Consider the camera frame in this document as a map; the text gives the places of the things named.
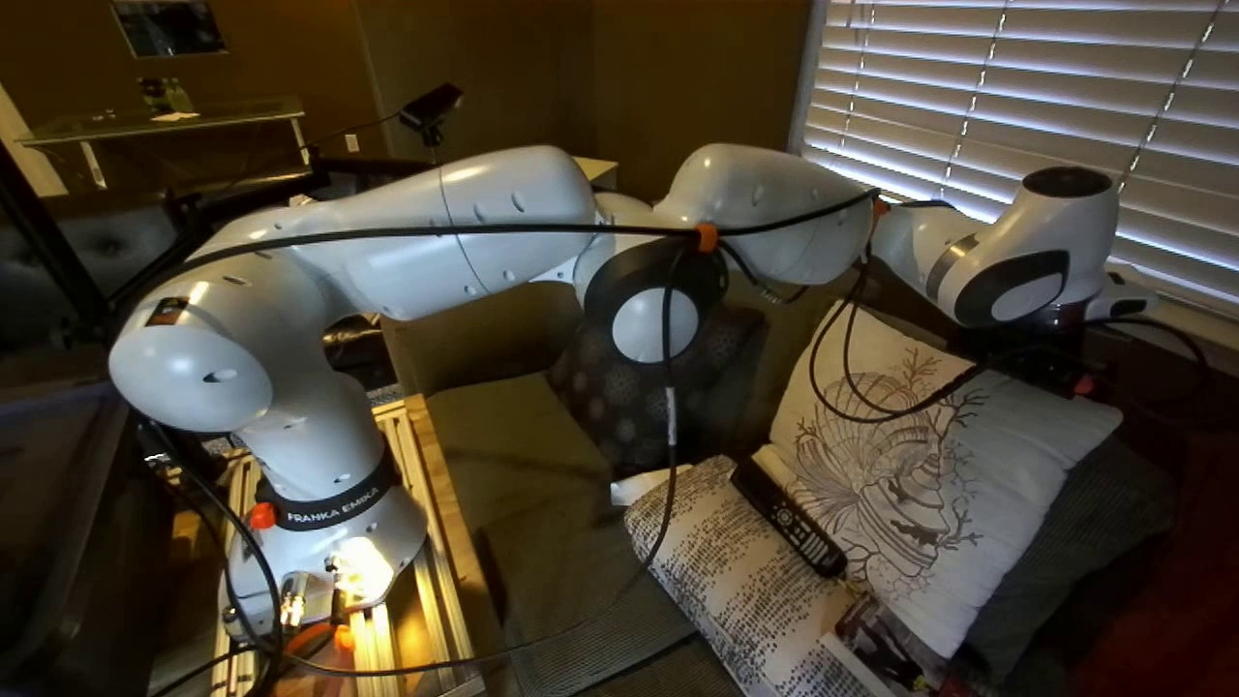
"table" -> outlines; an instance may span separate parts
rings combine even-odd
[[[257,123],[287,123],[290,142],[299,150],[302,171],[309,171],[309,146],[302,137],[302,100],[293,98],[268,98],[268,100],[228,100],[228,106],[202,106],[193,114],[105,114],[105,116],[68,116],[40,123],[22,142],[26,146],[78,146],[99,191],[110,191],[110,171],[99,155],[99,142],[114,141],[158,141],[158,137],[186,137],[186,132],[216,132],[216,129],[257,129]]]
[[[479,697],[479,695],[514,695],[514,682],[491,657],[502,648],[499,621],[491,613],[487,581],[464,527],[452,475],[446,470],[432,407],[424,396],[401,396],[371,407],[381,434],[388,439],[402,483],[426,513],[426,550],[419,562],[390,585],[388,603],[353,613],[331,640],[315,649],[317,666],[336,669],[407,669],[394,678],[333,678],[317,669],[290,669],[281,682],[281,697],[309,695],[355,695],[355,697]],[[231,492],[244,492],[257,480],[257,464],[231,470]],[[257,678],[252,655],[222,662],[208,686],[228,686],[228,695],[247,695]]]

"window blinds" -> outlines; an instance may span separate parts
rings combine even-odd
[[[996,222],[1042,165],[1119,182],[1113,267],[1239,320],[1236,0],[816,0],[794,150]]]

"window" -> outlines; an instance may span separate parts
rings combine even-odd
[[[996,222],[1021,176],[1119,182],[1113,267],[1239,338],[1230,0],[816,0],[794,150]]]

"remote control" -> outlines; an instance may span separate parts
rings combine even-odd
[[[847,555],[754,464],[740,462],[734,487],[808,562],[823,578],[842,578]]]

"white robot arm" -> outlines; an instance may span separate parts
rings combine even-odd
[[[694,150],[657,207],[593,195],[573,158],[553,146],[496,150],[355,199],[293,203],[231,222],[190,261],[190,273],[131,310],[110,373],[148,417],[190,434],[231,434],[252,451],[275,502],[275,527],[257,531],[275,585],[293,572],[340,581],[364,550],[370,581],[350,603],[381,603],[424,546],[424,514],[401,487],[370,396],[331,368],[321,329],[353,313],[426,316],[559,278],[579,285],[590,313],[613,320],[619,354],[651,363],[694,341],[700,302],[682,285],[616,285],[619,256],[666,235],[714,248],[719,227],[758,276],[830,284],[863,256],[873,222],[873,191],[758,146]],[[986,248],[985,227],[967,227],[963,216],[892,216],[875,240],[901,278],[932,285],[932,248],[962,248],[962,231],[974,248]],[[1008,256],[1021,256],[1021,245],[985,256],[974,276]],[[936,285],[953,293],[967,285],[957,267],[943,278]],[[247,625],[259,635],[275,631],[252,550],[231,555],[231,585]]]

